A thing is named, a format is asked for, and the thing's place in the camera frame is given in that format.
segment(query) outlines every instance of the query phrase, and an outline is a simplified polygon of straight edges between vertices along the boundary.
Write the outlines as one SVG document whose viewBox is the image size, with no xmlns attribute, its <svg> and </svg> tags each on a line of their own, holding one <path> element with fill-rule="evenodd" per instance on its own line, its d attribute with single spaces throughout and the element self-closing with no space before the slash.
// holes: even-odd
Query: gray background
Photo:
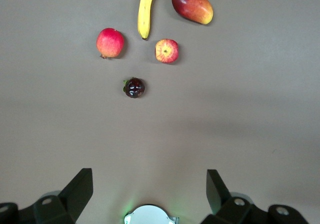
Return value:
<svg viewBox="0 0 320 224">
<path fill-rule="evenodd" d="M 139 204 L 181 224 L 210 207 L 206 170 L 267 210 L 320 210 L 320 0 L 209 0 L 208 26 L 154 0 L 151 35 L 140 0 L 0 0 L 0 202 L 24 208 L 83 167 L 94 194 L 78 223 L 122 223 Z M 121 31 L 117 59 L 95 48 Z M 180 46 L 175 65 L 154 46 Z M 123 80 L 145 80 L 140 99 Z"/>
</svg>

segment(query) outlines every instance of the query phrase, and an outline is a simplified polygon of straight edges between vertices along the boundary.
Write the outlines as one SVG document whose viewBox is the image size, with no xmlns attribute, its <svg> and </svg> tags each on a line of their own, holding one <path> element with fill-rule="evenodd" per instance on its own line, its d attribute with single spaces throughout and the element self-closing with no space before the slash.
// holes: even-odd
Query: small apple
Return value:
<svg viewBox="0 0 320 224">
<path fill-rule="evenodd" d="M 175 11 L 182 17 L 208 24 L 214 17 L 214 10 L 208 0 L 171 0 Z"/>
<path fill-rule="evenodd" d="M 122 34 L 112 28 L 102 30 L 96 39 L 97 49 L 103 59 L 118 56 L 123 49 L 124 43 Z"/>
<path fill-rule="evenodd" d="M 170 64 L 179 57 L 178 44 L 174 40 L 163 39 L 156 43 L 155 57 L 162 63 Z"/>
</svg>

